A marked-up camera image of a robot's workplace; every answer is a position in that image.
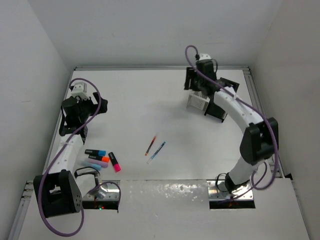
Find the blue capped highlighter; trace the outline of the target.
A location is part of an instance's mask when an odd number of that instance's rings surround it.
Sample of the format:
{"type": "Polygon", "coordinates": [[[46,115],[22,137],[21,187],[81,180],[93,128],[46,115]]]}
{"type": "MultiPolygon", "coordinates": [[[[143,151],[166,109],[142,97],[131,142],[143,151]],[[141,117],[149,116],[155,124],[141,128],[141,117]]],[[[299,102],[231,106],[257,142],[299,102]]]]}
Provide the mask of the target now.
{"type": "Polygon", "coordinates": [[[84,153],[87,155],[101,156],[101,157],[104,157],[107,154],[105,150],[96,150],[96,149],[86,149],[84,153]]]}

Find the orange capped highlighter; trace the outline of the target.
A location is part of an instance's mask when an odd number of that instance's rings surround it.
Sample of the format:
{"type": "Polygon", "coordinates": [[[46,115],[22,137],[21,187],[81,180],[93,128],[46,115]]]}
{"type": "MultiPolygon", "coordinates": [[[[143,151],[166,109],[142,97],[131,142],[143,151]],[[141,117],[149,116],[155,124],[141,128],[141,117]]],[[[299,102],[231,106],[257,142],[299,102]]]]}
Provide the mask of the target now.
{"type": "Polygon", "coordinates": [[[105,163],[108,163],[110,161],[110,158],[108,156],[89,155],[88,158],[96,161],[105,162],[105,163]]]}

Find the purple highlighter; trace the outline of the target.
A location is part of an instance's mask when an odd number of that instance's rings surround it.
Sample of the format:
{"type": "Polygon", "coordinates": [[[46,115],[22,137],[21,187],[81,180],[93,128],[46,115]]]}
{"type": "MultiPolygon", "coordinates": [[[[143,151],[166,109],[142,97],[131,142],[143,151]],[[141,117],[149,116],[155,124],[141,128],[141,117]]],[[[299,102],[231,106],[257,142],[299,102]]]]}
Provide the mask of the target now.
{"type": "Polygon", "coordinates": [[[94,159],[88,159],[87,162],[89,162],[91,164],[99,165],[102,168],[107,168],[108,165],[109,165],[108,162],[104,162],[104,161],[100,161],[100,160],[94,160],[94,159]]]}

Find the red ink pen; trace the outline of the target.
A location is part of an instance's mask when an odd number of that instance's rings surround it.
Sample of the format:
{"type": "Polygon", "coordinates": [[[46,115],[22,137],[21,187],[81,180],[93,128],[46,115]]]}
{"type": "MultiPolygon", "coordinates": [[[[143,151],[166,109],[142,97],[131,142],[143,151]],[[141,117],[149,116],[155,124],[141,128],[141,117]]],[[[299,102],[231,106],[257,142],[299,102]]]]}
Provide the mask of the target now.
{"type": "Polygon", "coordinates": [[[149,154],[149,152],[150,152],[150,150],[151,150],[151,147],[153,146],[153,144],[154,144],[154,142],[156,141],[156,139],[157,139],[157,135],[158,134],[155,134],[154,135],[154,137],[152,138],[152,140],[151,140],[151,142],[150,142],[150,144],[149,144],[149,146],[148,146],[148,148],[147,148],[147,150],[146,150],[146,152],[145,152],[145,156],[147,156],[148,154],[149,154]]]}

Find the pink highlighter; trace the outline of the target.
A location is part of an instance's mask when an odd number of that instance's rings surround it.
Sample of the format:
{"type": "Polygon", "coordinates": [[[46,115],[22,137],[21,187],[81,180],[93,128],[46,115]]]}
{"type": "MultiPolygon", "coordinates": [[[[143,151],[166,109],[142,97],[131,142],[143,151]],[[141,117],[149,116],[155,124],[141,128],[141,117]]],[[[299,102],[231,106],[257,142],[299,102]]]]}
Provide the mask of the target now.
{"type": "Polygon", "coordinates": [[[108,153],[108,157],[109,157],[109,159],[110,159],[110,161],[112,163],[114,171],[116,173],[120,172],[121,171],[121,166],[119,165],[118,160],[117,160],[116,156],[114,155],[114,153],[113,152],[109,152],[108,153]]]}

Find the blue ink pen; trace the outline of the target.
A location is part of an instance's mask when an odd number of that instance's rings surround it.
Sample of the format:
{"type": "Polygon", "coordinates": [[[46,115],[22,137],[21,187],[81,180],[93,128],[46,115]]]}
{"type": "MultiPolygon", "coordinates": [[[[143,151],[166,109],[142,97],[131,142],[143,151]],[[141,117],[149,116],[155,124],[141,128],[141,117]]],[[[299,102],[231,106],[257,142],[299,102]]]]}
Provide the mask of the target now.
{"type": "Polygon", "coordinates": [[[148,161],[146,162],[147,164],[150,164],[151,161],[156,157],[156,155],[159,153],[159,151],[164,147],[164,145],[166,144],[166,141],[164,141],[159,148],[155,151],[155,153],[148,159],[148,161]]]}

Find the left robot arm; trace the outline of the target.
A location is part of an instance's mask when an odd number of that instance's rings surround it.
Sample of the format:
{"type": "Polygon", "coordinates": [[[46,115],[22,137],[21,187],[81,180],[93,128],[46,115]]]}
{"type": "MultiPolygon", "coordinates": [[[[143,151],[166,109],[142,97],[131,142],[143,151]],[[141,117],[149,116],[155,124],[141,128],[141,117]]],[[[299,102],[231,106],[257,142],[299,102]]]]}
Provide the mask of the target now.
{"type": "Polygon", "coordinates": [[[104,114],[108,110],[108,101],[94,92],[92,98],[84,93],[73,93],[61,103],[61,121],[58,129],[59,147],[51,162],[48,174],[37,175],[33,180],[36,200],[42,206],[44,217],[51,218],[78,213],[82,208],[82,194],[76,183],[73,169],[77,155],[84,145],[88,127],[79,127],[94,114],[104,114]]]}

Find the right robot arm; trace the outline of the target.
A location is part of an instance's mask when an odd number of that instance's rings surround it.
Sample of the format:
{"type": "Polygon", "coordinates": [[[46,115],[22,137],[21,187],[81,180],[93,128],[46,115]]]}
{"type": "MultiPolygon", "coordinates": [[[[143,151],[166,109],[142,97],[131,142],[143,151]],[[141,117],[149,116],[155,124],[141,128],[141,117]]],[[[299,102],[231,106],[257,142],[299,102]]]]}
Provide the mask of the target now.
{"type": "Polygon", "coordinates": [[[208,105],[204,113],[221,121],[230,116],[243,136],[239,146],[240,158],[230,170],[219,189],[232,193],[245,185],[258,166],[278,151],[279,125],[275,118],[264,119],[252,106],[237,96],[239,83],[217,78],[212,59],[200,59],[196,67],[187,67],[184,89],[203,96],[208,105]]]}

